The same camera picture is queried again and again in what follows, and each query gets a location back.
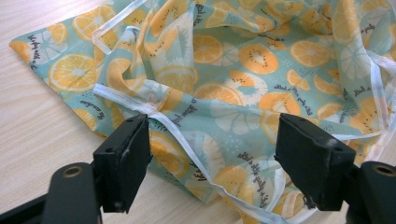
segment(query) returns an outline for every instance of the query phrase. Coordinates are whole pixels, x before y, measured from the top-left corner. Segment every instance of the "wood grain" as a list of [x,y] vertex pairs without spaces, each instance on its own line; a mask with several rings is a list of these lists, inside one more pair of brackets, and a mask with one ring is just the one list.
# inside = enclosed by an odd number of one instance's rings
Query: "wood grain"
[[[8,43],[16,36],[94,9],[101,2],[0,1],[0,214],[44,194],[58,168],[91,161],[93,151],[103,142],[18,58]],[[381,161],[395,165],[394,149],[390,147]],[[242,223],[222,200],[200,203],[152,173],[144,180],[130,214],[104,214],[104,221]],[[318,212],[305,223],[344,222],[345,211]]]

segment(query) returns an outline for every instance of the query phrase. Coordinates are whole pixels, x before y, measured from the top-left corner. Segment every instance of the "fabric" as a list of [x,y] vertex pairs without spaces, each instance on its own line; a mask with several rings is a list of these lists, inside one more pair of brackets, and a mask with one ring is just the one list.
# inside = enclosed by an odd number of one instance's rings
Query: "fabric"
[[220,195],[244,223],[314,212],[274,160],[280,113],[345,141],[357,164],[396,126],[386,0],[107,0],[10,46],[95,133],[148,114],[149,169]]

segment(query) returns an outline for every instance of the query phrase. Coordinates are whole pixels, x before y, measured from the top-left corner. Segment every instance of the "tabletop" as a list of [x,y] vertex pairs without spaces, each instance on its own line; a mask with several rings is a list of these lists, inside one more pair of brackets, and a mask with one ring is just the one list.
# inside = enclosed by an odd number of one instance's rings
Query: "tabletop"
[[[51,175],[91,162],[104,141],[93,134],[8,46],[19,35],[98,7],[104,0],[0,1],[0,214],[47,192]],[[393,137],[381,161],[396,164]],[[345,223],[340,213],[316,212],[305,223]],[[105,223],[242,223],[218,198],[203,204],[148,172],[128,215],[103,214]]]

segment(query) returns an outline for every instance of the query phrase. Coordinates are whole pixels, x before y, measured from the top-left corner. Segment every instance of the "crumpled cloth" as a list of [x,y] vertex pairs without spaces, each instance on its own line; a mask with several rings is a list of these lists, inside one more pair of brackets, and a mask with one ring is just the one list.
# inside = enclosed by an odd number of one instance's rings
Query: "crumpled cloth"
[[387,0],[107,0],[10,46],[97,134],[148,114],[149,169],[244,223],[314,212],[274,160],[280,113],[343,140],[356,164],[396,126]]

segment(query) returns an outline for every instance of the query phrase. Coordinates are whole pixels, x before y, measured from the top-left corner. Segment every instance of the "light wood surface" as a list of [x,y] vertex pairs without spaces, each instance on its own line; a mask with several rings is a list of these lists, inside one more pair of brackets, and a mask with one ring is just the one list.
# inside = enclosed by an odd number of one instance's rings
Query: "light wood surface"
[[[0,214],[47,192],[60,167],[92,160],[103,142],[8,46],[19,35],[77,16],[103,0],[0,1]],[[381,161],[396,164],[396,139]],[[345,223],[342,213],[318,212],[305,223]],[[217,199],[203,204],[148,173],[128,215],[105,223],[242,223]]]

